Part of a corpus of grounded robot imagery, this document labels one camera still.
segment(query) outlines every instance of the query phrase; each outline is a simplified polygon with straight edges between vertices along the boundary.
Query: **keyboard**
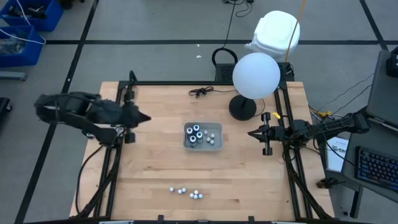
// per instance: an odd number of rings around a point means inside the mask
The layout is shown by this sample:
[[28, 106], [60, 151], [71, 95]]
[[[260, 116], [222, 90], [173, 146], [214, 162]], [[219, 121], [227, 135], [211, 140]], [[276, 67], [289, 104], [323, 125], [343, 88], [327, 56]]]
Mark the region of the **keyboard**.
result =
[[398, 158], [358, 146], [355, 177], [398, 192]]

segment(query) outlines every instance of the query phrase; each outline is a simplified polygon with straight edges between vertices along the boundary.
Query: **white spherical lamp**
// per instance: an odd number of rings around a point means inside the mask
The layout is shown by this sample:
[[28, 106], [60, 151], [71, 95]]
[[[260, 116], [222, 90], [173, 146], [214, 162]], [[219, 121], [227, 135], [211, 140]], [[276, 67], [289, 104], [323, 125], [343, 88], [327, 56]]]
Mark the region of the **white spherical lamp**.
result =
[[240, 95], [229, 103], [229, 112], [240, 121], [256, 113], [254, 100], [271, 95], [278, 87], [280, 70], [276, 61], [264, 53], [251, 53], [235, 65], [233, 83]]

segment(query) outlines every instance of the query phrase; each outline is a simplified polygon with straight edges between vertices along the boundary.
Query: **white ball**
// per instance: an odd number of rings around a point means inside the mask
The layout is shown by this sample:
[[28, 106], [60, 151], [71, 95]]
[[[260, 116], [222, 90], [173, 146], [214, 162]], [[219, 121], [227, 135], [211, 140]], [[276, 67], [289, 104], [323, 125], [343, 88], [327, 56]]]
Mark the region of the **white ball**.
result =
[[262, 99], [277, 88], [280, 70], [271, 56], [251, 53], [235, 65], [232, 79], [239, 94], [253, 100]]

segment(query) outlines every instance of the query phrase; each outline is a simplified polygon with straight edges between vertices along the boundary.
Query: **plastic tray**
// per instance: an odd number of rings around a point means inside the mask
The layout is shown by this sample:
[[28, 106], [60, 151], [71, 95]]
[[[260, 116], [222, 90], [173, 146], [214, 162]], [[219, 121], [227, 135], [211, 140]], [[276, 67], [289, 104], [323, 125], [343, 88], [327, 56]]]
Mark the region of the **plastic tray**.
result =
[[[22, 7], [26, 4], [42, 4], [47, 6], [45, 15], [46, 19], [28, 17], [28, 21], [35, 27], [36, 31], [53, 31], [61, 16], [63, 9], [57, 0], [19, 0]], [[8, 0], [0, 11], [0, 18], [4, 19], [10, 26], [23, 26], [27, 25], [25, 18], [7, 16], [11, 6], [19, 7], [16, 0]]]
[[[38, 35], [38, 33], [32, 26], [0, 27], [0, 29], [9, 34], [18, 34], [20, 32], [25, 32], [28, 34], [29, 40], [43, 42], [43, 39]], [[6, 38], [9, 37], [6, 34], [0, 32], [0, 39]], [[39, 60], [42, 47], [43, 45], [41, 44], [26, 42], [25, 48], [20, 54], [0, 55], [0, 68], [35, 65]]]
[[[194, 125], [199, 125], [200, 131], [203, 132], [204, 130], [208, 131], [207, 135], [203, 133], [203, 142], [197, 143], [196, 146], [191, 147], [187, 132], [187, 128], [192, 128]], [[184, 139], [183, 145], [184, 148], [188, 151], [192, 152], [213, 152], [213, 151], [220, 151], [224, 145], [224, 135], [223, 135], [223, 127], [219, 123], [203, 123], [203, 122], [188, 122], [184, 125]], [[214, 145], [206, 142], [206, 138], [210, 137], [211, 134], [214, 134]]]

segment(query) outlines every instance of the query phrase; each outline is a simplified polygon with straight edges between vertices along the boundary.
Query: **paper sheet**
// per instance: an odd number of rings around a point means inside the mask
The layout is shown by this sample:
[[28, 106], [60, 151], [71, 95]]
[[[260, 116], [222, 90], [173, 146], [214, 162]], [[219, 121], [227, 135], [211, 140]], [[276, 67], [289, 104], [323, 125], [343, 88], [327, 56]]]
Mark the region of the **paper sheet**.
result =
[[[348, 140], [334, 137], [328, 140], [329, 145], [334, 149], [337, 154], [339, 154], [341, 157], [345, 158], [346, 156], [346, 151], [347, 151], [347, 146], [348, 146]], [[343, 168], [343, 162], [344, 160], [340, 157], [338, 157], [330, 148], [327, 146], [326, 150], [326, 169], [335, 171], [335, 172], [341, 172], [341, 168]]]

